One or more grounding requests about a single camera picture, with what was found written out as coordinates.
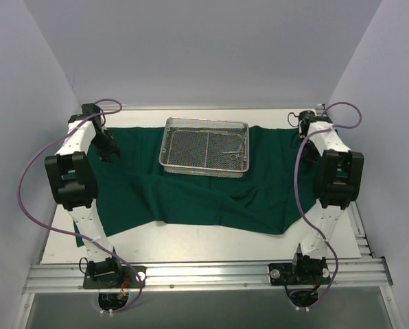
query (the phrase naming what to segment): metal bracket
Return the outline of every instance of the metal bracket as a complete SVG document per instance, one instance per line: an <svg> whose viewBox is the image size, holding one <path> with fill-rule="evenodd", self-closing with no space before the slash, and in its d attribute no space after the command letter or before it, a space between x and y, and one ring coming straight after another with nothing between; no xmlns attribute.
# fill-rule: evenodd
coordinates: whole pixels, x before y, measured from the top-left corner
<svg viewBox="0 0 409 329"><path fill-rule="evenodd" d="M146 273L147 273L147 268L145 266L134 266L133 267L136 269L137 273L139 274L142 285L145 287L145 279L146 279ZM124 286L125 289L138 289L141 285L133 272L131 272L131 269L128 266L122 266L121 268L122 272L122 278L125 278L126 276L130 277L129 283ZM103 280L93 280L92 277L85 275L84 276L84 282L82 283L82 288L83 289L117 289L121 288L123 283L123 280L112 280L111 282Z"/></svg>
<svg viewBox="0 0 409 329"><path fill-rule="evenodd" d="M328 271L328 266L325 264L324 269ZM268 265L268 272L270 274L270 284L272 286L300 286L300 285L315 285L315 284L329 284L331 278L319 277L315 279L307 279L301 282L297 275L293 272L292 263L274 263Z"/></svg>

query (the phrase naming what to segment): metal basket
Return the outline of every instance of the metal basket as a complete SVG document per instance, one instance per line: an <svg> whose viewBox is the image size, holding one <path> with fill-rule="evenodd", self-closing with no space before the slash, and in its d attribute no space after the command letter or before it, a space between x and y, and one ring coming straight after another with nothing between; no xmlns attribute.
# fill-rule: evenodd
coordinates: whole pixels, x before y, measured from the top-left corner
<svg viewBox="0 0 409 329"><path fill-rule="evenodd" d="M165 171L240 178L248 171L248 126L237 121L169 118L159 162Z"/></svg>

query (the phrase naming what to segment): scissors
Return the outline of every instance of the scissors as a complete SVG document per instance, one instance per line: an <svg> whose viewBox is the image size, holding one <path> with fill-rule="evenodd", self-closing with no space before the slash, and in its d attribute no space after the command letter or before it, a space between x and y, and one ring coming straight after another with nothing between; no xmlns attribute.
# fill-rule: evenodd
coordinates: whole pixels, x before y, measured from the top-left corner
<svg viewBox="0 0 409 329"><path fill-rule="evenodd" d="M243 161L243 156L241 154L231 154L231 160L241 162Z"/></svg>

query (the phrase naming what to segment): cable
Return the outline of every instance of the cable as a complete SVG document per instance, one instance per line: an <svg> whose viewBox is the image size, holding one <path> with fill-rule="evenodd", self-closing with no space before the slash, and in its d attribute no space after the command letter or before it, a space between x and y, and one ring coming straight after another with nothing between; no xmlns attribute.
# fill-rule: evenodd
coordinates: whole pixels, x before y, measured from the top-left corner
<svg viewBox="0 0 409 329"><path fill-rule="evenodd" d="M92 114L90 116L88 116L87 118L85 118L84 120L82 120L76 127L75 129L71 130L66 136L63 136L53 142L50 142L49 144L47 144L46 146L44 146L42 149L40 149L40 151L38 151L37 153L35 153L35 155L31 158L31 160L29 160L29 162L27 163L26 167L22 170L20 178L19 178L19 183L17 186L17 203L19 204L19 207L21 209L21 211L23 211L23 213L25 214L25 216L27 218L29 218L31 221L33 221L35 224L37 224L38 226L41 226L42 228L45 228L46 230L49 231L54 231L54 232L58 232L58 233L62 233L62 234L67 234L67 235L71 235L71 236L75 236L87 241L90 241L92 244L94 244L96 247L98 247L99 249L101 249L103 252L105 252L106 254L109 254L110 256L116 258L119 262L125 264L125 266L127 266L131 272L133 272L133 274L135 275L136 279L139 281L139 292L137 293L137 295L135 296L135 298L133 298L130 302L128 302L124 307L120 308L119 310L116 310L114 312L120 312L123 310L126 310L128 308L130 308L141 296L142 294L142 288L143 288L143 283L141 280L141 277L138 275L136 269L129 263L127 262L125 259L123 259L121 256L117 255L114 252L111 252L110 250L104 248L102 245L100 245L98 242L94 241L92 238L90 238L87 235L83 235L80 233L76 233L76 232L71 232L71 231L66 231L66 230L61 230L60 228L55 228L51 225L47 225L44 224L43 222L37 220L34 216L32 216L30 214L30 212L26 209L25 205L23 204L23 200L21 199L21 185L23 183L23 180L26 176L27 171L29 170L29 168L32 166L32 164L35 162L36 159L38 159L38 157L47 149L49 149L50 147L54 146L55 144L59 143L59 142L63 142L66 138L69 138L70 136L72 136L73 134L75 134L75 132L82 127L82 125L84 125L87 121L91 120L92 118L95 117L99 117L102 115L110 115L110 114L116 114L118 112L122 111L122 104L119 103L117 100L115 99L109 99L109 98L105 98L105 99L100 99L99 101L96 101L95 104L99 104L101 102L104 101L112 101L113 103L116 103L119 105L119 109L118 110L114 110L111 112L100 112L100 113L95 113Z"/></svg>
<svg viewBox="0 0 409 329"><path fill-rule="evenodd" d="M102 122L101 122L101 127L104 127L106 125L106 116L104 114L104 111L101 109L102 113Z"/></svg>
<svg viewBox="0 0 409 329"><path fill-rule="evenodd" d="M290 114L293 114L293 116L294 116L296 119L298 118L298 116L297 116L294 112L290 112L290 113L287 114L287 122L288 122L288 124L291 125L293 128L297 128L298 125L292 125L292 124L290 123Z"/></svg>
<svg viewBox="0 0 409 329"><path fill-rule="evenodd" d="M83 273L84 275L86 275L86 272L84 272L81 268L81 260L85 259L87 264L89 263L89 260L87 259L87 257L81 257L80 261L78 262L78 269L80 269L80 272Z"/></svg>
<svg viewBox="0 0 409 329"><path fill-rule="evenodd" d="M303 220L305 221L305 223L307 223L307 225L308 225L309 227L311 227L313 230L317 231L317 233L319 233L319 235L322 237L322 239L323 239L324 242L325 242L325 245L331 250L331 253L333 254L333 257L334 257L334 262L335 262L335 264L336 264L336 268L334 269L333 275L331 276L331 281L329 282L329 284L327 285L327 287L325 288L325 290L323 291L323 293L319 296L319 298L318 298L312 305L310 305L308 308L313 308L313 307L315 307L316 305L318 305L318 304L325 298L325 296L326 296L326 294L328 293L328 291L331 289L331 286L332 286L332 284L333 284L333 282L334 282L334 279L336 279L336 276L337 276L337 273L338 273L338 270L339 270L339 257L337 256L336 251L335 251L334 248L331 246L331 244L329 243L329 241L327 241L327 237L326 237L325 234L322 232L322 230L319 229L319 228L317 228L311 221L309 221L309 219L307 218L307 216L305 216L305 213L303 212L302 205L301 205L301 199L300 199L300 197L299 197L299 183L298 183L299 165L300 165L300 163L301 163L301 156L302 156L303 148L304 148L305 144L308 143L309 139L310 139L311 137L313 137L314 135L316 135L316 134L322 134L322 133L324 133L324 132L329 132L329 131L333 130L333 129L336 128L336 127L337 127L337 128L344 128L344 129L353 129L353 128L358 127L358 126L361 124L361 122L362 122L362 111L360 111L360 109L359 109L357 106L355 106L355 105L353 105L352 103L349 103L349 102L347 102L347 101L339 101L339 102L337 102L337 103L331 104L330 106L328 106L328 107L325 109L325 113L326 113L330 108L333 108L334 106L337 106L337 105L348 105L348 106L351 106L352 108L354 108L354 109L357 111L358 116L359 116L358 122L357 122L355 125L333 125L333 126L332 126L331 128L329 128L329 129L318 130L318 131L312 132L311 134L308 134L308 135L302 140L301 146L299 146L298 154L297 154L297 156L296 156L296 163L295 163L295 165L294 165L294 181L293 181L293 184L294 184L294 196L295 196L295 198L296 198L296 205L297 205L297 207L298 207L299 213L301 214L301 217L303 218Z"/></svg>

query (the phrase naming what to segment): robotic arm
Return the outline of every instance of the robotic arm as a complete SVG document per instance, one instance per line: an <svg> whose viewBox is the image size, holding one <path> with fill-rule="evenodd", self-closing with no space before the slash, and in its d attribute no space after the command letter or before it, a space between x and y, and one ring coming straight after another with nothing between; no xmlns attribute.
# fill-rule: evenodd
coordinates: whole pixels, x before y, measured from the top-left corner
<svg viewBox="0 0 409 329"><path fill-rule="evenodd" d="M100 113L101 109L92 103L84 104L82 112L69 119L69 131L86 117ZM107 239L97 213L97 182L86 157L91 144L101 161L111 162L112 154L120 157L111 133L103 127L100 117L95 117L67 138L54 156L46 157L47 177L55 202L69 212L79 232L114 252L115 248ZM123 280L123 270L117 259L92 242L84 240L84 244L87 249L87 277L107 287Z"/></svg>
<svg viewBox="0 0 409 329"><path fill-rule="evenodd" d="M328 241L339 217L357 199L364 162L363 154L351 151L332 127L330 118L318 117L312 111L299 115L301 138L315 131L330 129L310 137L302 157L302 161L318 160L318 171L313 182L316 205L310 214L310 221ZM320 234L311 229L301 242L301 251L304 256L322 259L327 255L327 246Z"/></svg>
<svg viewBox="0 0 409 329"><path fill-rule="evenodd" d="M302 161L316 163L317 172L313 181L316 204L307 213L313 226L324 235L310 228L301 241L291 264L269 264L270 283L283 285L290 299L302 293L297 306L311 306L317 299L317 288L330 282L327 268L327 244L337 221L352 201L357 199L364 156L349 149L337 135L329 117L316 116L313 111L299 115L299 138L304 139L314 132L328 130L309 137L304 146ZM289 292L287 285L314 285L314 289Z"/></svg>

